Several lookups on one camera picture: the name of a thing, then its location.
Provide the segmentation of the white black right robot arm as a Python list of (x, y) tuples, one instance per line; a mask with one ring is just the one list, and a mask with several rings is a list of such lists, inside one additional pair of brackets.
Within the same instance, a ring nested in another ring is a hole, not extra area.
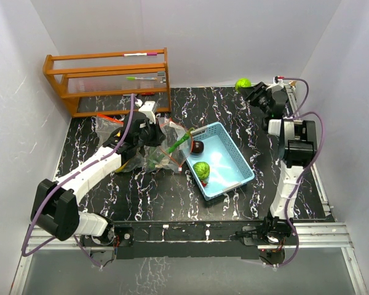
[(315, 122), (284, 117), (289, 96), (280, 77), (271, 85), (263, 82), (252, 85), (243, 78), (236, 82), (235, 88), (250, 106), (264, 113), (264, 130), (279, 138), (280, 178), (276, 195), (263, 222), (253, 230), (245, 230), (244, 237), (256, 234), (270, 244), (282, 243), (293, 232), (294, 205), (301, 177), (317, 154)]

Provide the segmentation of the clear zip top bag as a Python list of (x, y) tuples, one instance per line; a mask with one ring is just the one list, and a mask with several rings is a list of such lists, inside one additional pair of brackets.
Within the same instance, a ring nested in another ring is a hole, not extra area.
[[(114, 149), (121, 138), (121, 131), (124, 131), (124, 123), (113, 117), (97, 114), (95, 131), (99, 138), (98, 148), (103, 146), (106, 141), (111, 140), (112, 143), (109, 143), (108, 146)], [(141, 168), (145, 164), (145, 159), (140, 149), (127, 161), (130, 161), (133, 170)], [(124, 161), (124, 156), (122, 156), (122, 165), (126, 162)]]

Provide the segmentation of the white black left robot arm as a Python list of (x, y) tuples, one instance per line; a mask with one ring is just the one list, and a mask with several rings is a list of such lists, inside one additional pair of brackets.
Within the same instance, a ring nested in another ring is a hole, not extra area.
[(82, 198), (110, 173), (123, 167), (145, 147), (158, 147), (165, 140), (154, 111), (138, 110), (126, 115), (117, 128), (83, 164), (65, 176), (44, 179), (37, 187), (31, 222), (53, 237), (65, 241), (73, 235), (89, 235), (101, 245), (114, 240), (114, 229), (99, 214), (79, 211)]

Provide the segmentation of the clear zip bag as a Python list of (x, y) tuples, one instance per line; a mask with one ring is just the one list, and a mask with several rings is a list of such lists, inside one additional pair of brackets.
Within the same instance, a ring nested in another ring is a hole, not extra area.
[[(109, 143), (108, 146), (114, 149), (121, 138), (121, 131), (124, 131), (124, 123), (113, 117), (97, 114), (95, 131), (99, 138), (98, 148), (103, 146), (106, 141), (111, 140), (112, 143)], [(145, 159), (140, 149), (127, 161), (130, 161), (133, 170), (141, 168), (145, 164)], [(122, 156), (122, 165), (126, 162), (124, 161), (124, 156)]]
[(158, 147), (146, 148), (145, 171), (149, 173), (165, 169), (181, 173), (193, 146), (191, 132), (194, 131), (194, 127), (187, 129), (165, 117), (158, 118), (158, 122), (165, 139)]

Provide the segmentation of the yellow banana bunch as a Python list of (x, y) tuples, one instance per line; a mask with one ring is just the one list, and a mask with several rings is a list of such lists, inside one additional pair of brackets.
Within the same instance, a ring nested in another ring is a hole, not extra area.
[(130, 161), (127, 161), (122, 166), (120, 166), (118, 169), (116, 169), (114, 172), (115, 173), (127, 173), (132, 170), (133, 170), (132, 164), (130, 163)]

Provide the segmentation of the white garlic bulb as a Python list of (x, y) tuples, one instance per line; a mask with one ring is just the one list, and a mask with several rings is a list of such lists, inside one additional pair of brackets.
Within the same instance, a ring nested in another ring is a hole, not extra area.
[(169, 159), (162, 159), (160, 162), (155, 164), (156, 168), (171, 169), (172, 163)]

